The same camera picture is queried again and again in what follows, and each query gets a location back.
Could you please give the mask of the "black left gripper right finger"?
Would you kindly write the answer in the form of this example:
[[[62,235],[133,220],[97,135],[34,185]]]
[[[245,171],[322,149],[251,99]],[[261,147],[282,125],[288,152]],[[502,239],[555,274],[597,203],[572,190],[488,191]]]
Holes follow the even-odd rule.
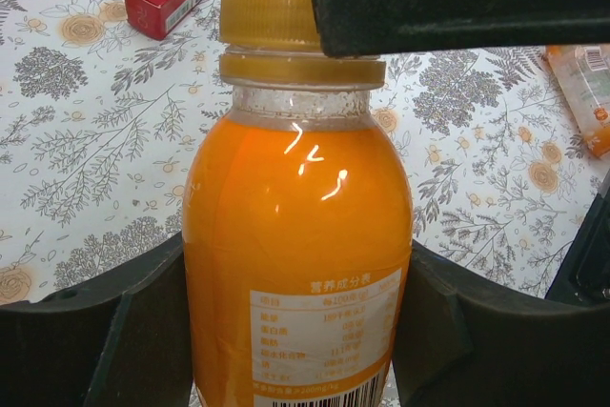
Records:
[[[609,307],[526,295],[414,243],[393,363],[403,406],[606,406]]]

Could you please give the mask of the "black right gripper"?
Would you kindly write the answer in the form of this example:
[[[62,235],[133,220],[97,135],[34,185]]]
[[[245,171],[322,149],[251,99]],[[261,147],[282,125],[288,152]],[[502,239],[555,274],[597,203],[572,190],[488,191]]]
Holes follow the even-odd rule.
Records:
[[[609,252],[607,173],[545,298],[571,305],[608,303]]]

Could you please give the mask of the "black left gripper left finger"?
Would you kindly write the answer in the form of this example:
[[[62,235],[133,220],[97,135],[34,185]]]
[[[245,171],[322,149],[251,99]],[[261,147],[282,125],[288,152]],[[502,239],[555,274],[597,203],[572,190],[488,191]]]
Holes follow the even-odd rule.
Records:
[[[4,406],[186,406],[182,237],[36,303],[1,308]]]

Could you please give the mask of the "orange juice bottle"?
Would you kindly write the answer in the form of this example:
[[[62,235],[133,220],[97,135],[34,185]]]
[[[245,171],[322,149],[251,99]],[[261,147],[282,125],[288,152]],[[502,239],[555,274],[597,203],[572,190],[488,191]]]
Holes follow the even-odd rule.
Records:
[[[183,198],[194,385],[205,406],[377,406],[409,268],[412,198],[372,117],[385,66],[230,46],[233,104]]]

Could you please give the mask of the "gold bottle cap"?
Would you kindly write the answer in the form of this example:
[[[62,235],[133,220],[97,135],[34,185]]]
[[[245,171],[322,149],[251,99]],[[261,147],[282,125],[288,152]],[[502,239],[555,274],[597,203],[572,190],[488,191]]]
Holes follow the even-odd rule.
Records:
[[[221,0],[219,40],[241,48],[321,51],[313,0]]]

